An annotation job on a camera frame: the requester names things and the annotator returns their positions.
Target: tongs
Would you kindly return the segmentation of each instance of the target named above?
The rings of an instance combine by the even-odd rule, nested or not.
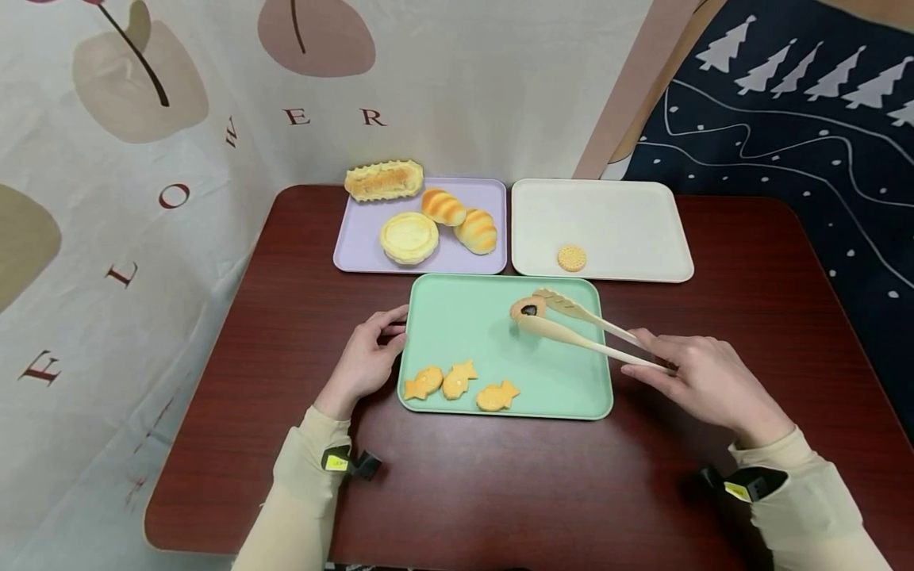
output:
[[[546,306],[550,309],[555,310],[556,312],[567,315],[574,319],[580,319],[585,322],[593,323],[598,325],[603,331],[619,337],[623,341],[627,341],[630,344],[635,345],[645,351],[647,348],[638,341],[638,338],[632,335],[631,333],[625,331],[617,325],[609,323],[605,319],[594,315],[593,313],[587,311],[576,301],[565,297],[557,291],[552,291],[547,288],[540,288],[533,292],[535,297],[543,298],[546,302]],[[561,323],[552,322],[546,318],[539,317],[537,315],[521,315],[516,319],[517,326],[534,335],[539,335],[540,337],[546,337],[553,341],[558,341],[560,343],[566,343],[571,345],[577,345],[585,349],[590,349],[591,351],[596,351],[597,353],[605,354],[613,359],[622,361],[623,363],[628,363],[630,365],[643,365],[649,366],[654,369],[663,371],[669,375],[675,375],[675,371],[668,369],[657,363],[652,363],[650,361],[645,361],[641,357],[636,357],[632,354],[627,354],[618,349],[613,349],[612,347],[607,347],[604,344],[594,343],[590,339],[585,339],[580,334],[569,329]]]

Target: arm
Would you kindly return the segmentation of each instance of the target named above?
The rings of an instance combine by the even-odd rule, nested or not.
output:
[[[775,568],[890,569],[838,470],[813,452],[798,428],[762,448],[730,446],[730,453],[740,468],[767,466],[790,474],[780,490],[752,504],[752,524],[774,555]]]
[[[406,344],[408,306],[375,313],[356,327],[336,369],[301,426],[289,430],[273,465],[273,486],[233,571],[324,569],[334,528],[336,491],[343,475],[321,466],[324,451],[350,444],[349,419],[361,397],[390,377]],[[392,335],[386,346],[380,335]]]
[[[889,569],[863,527],[834,464],[810,449],[802,432],[743,364],[733,347],[711,337],[632,331],[652,353],[679,366],[676,376],[626,365],[622,372],[663,392],[696,418],[732,429],[730,453],[740,468],[786,471],[776,492],[752,504],[759,528],[783,571]]]

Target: bread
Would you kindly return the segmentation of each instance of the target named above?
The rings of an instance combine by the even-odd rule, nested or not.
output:
[[[486,412],[497,412],[502,408],[510,408],[514,397],[520,395],[520,391],[507,379],[502,381],[502,385],[489,385],[476,395],[476,406]]]
[[[404,382],[405,396],[403,398],[404,400],[410,400],[411,398],[425,400],[428,395],[438,390],[443,380],[444,375],[440,368],[436,366],[426,367],[419,371],[416,375],[416,380],[410,381],[407,379]]]
[[[458,363],[451,367],[451,372],[444,377],[441,384],[441,392],[448,400],[460,398],[460,396],[470,389],[470,379],[476,378],[476,370],[473,368],[473,359],[466,363]]]
[[[459,226],[466,218],[466,208],[448,191],[430,188],[422,194],[422,214],[444,226]]]
[[[415,266],[438,247],[438,226],[419,212],[401,212],[381,227],[381,248],[403,266]]]
[[[463,223],[454,229],[454,236],[473,254],[491,254],[498,241],[498,230],[491,214],[470,208]]]
[[[356,201],[415,196],[425,183],[422,165],[413,161],[389,161],[350,169],[343,188]]]

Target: navy blue fabric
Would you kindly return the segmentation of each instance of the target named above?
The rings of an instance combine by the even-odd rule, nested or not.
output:
[[[745,41],[728,58],[736,49],[738,26],[747,20]],[[721,38],[717,48],[711,46]],[[817,45],[797,89],[775,98],[775,88]],[[777,65],[776,54],[784,48],[786,57]],[[844,63],[855,53],[856,62]],[[813,0],[729,0],[654,109],[625,176],[658,181],[683,195],[770,196],[789,205],[909,438],[914,436],[914,61],[894,83],[899,69],[862,88],[882,94],[881,100],[877,94],[863,98],[869,105],[854,106],[843,96],[910,56],[914,36]],[[708,58],[717,67],[701,69]],[[720,69],[727,65],[727,71]],[[826,95],[810,100],[819,79],[836,69],[837,80],[825,83],[838,95],[829,96],[826,85],[819,90]],[[747,84],[755,90],[740,95]],[[805,94],[810,88],[813,93]],[[906,120],[889,116],[896,110],[903,110]]]

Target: beige sleeve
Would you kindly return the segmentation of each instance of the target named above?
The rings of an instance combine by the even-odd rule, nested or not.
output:
[[[321,468],[324,450],[350,444],[349,421],[314,407],[291,428],[273,465],[273,486],[232,571],[324,569],[334,528],[340,472]]]
[[[764,448],[730,446],[730,453],[740,468],[765,466],[789,474],[779,490],[752,504],[752,524],[774,555],[775,569],[890,569],[838,470],[810,449],[798,428]]]

